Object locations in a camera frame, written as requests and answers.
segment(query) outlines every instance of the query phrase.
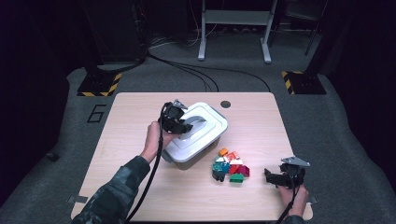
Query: white container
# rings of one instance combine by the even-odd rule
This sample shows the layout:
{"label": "white container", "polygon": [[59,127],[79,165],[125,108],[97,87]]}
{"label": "white container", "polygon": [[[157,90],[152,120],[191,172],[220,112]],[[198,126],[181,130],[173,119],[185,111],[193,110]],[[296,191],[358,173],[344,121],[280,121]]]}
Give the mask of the white container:
{"label": "white container", "polygon": [[188,133],[174,139],[163,150],[163,158],[174,162],[180,170],[189,169],[213,149],[228,127],[227,119],[206,103],[196,103],[184,112],[182,119],[201,117],[201,120],[191,123]]}

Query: table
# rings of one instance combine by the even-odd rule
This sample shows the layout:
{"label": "table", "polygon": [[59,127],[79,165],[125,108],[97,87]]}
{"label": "table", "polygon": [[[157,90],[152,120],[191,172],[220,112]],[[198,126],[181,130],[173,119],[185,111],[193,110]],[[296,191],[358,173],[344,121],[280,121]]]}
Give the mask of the table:
{"label": "table", "polygon": [[[292,156],[289,138],[275,97],[266,92],[125,92],[119,93],[108,115],[79,196],[91,197],[129,159],[138,155],[148,125],[166,102],[186,106],[204,102],[228,120],[219,144],[189,170],[161,159],[145,201],[132,221],[248,221],[277,220],[284,210],[278,190],[266,183],[264,168],[278,174],[281,158]],[[220,103],[228,101],[229,108]],[[223,147],[236,151],[250,168],[243,183],[212,177],[211,165]],[[142,182],[134,204],[148,178]],[[76,203],[71,217],[83,208]],[[313,216],[308,204],[305,219]]]}
{"label": "table", "polygon": [[275,15],[277,0],[272,0],[270,11],[244,11],[244,10],[209,10],[205,7],[205,0],[202,2],[202,25],[201,25],[201,45],[198,53],[198,60],[205,59],[206,50],[206,24],[244,24],[244,25],[265,25],[265,35],[260,38],[262,54],[265,63],[271,63],[270,51],[268,49],[268,36]]}

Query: toy building block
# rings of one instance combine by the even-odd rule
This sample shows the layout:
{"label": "toy building block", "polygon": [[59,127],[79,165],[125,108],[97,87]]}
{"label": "toy building block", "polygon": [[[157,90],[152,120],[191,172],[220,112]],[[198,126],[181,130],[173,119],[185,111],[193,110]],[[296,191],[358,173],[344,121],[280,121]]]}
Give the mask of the toy building block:
{"label": "toy building block", "polygon": [[225,157],[227,157],[227,159],[231,162],[232,160],[238,160],[240,159],[238,153],[236,153],[235,151],[232,153],[229,153],[227,155],[225,155]]}
{"label": "toy building block", "polygon": [[213,178],[216,179],[216,181],[223,182],[225,174],[223,172],[213,170],[212,171],[212,176],[213,176]]}
{"label": "toy building block", "polygon": [[239,165],[230,165],[230,170],[228,171],[228,173],[230,173],[230,175],[236,174],[236,171],[238,170]]}
{"label": "toy building block", "polygon": [[222,171],[224,174],[228,174],[228,173],[230,172],[230,163],[223,162],[223,163],[221,164],[221,171]]}
{"label": "toy building block", "polygon": [[212,170],[221,171],[221,163],[215,162],[212,164]]}
{"label": "toy building block", "polygon": [[231,165],[242,165],[244,164],[241,159],[235,159],[230,161]]}
{"label": "toy building block", "polygon": [[241,174],[234,174],[230,176],[230,182],[242,183],[244,182],[244,176]]}
{"label": "toy building block", "polygon": [[228,153],[228,149],[226,147],[224,147],[219,151],[219,156],[223,157],[223,156],[227,155],[227,153]]}
{"label": "toy building block", "polygon": [[239,166],[236,172],[244,177],[250,176],[250,169],[246,165]]}
{"label": "toy building block", "polygon": [[225,162],[224,157],[216,157],[215,162]]}

